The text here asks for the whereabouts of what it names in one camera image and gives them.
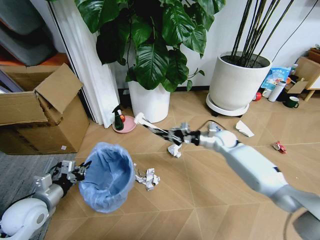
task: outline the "trash can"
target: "trash can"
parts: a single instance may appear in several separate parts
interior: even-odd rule
[[[135,182],[135,169],[126,149],[99,142],[85,163],[92,161],[85,178],[79,183],[80,193],[92,209],[101,213],[117,210],[128,197]]]

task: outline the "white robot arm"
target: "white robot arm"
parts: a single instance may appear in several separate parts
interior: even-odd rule
[[[232,132],[216,131],[212,123],[206,132],[190,131],[187,123],[163,130],[152,125],[142,113],[134,121],[176,145],[193,143],[221,153],[250,188],[269,197],[284,211],[294,213],[301,207],[306,208],[307,211],[294,221],[293,226],[302,239],[320,240],[320,197],[289,185],[276,165],[253,147],[239,142]]]
[[[35,176],[35,192],[32,198],[25,198],[12,204],[3,214],[0,221],[0,234],[6,235],[6,240],[28,240],[38,233],[38,230],[52,216],[60,199],[70,187],[84,179],[86,165],[75,166],[76,161],[64,160],[57,164],[53,173],[45,176]]]

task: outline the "green spray bottle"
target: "green spray bottle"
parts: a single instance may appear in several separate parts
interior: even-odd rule
[[[121,110],[120,105],[116,106],[112,111],[114,113],[114,127],[116,130],[121,131],[122,129],[124,129],[124,123],[121,120],[118,110]]]

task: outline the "white plant pot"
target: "white plant pot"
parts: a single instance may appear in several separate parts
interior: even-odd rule
[[[153,90],[146,90],[136,81],[128,82],[133,114],[143,113],[151,123],[165,119],[169,111],[170,92],[159,84]]]
[[[221,57],[228,55],[231,55],[231,52],[223,53],[217,58],[209,94],[215,105],[233,111],[245,107],[252,101],[272,63],[259,56],[258,61],[266,67],[241,67],[221,59]]]

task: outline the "pink plate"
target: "pink plate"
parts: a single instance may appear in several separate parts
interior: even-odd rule
[[[130,133],[136,127],[135,118],[132,116],[125,115],[125,121],[124,121],[123,125],[124,125],[124,128],[120,131],[116,130],[115,123],[112,123],[112,128],[115,132],[117,132],[119,134]]]

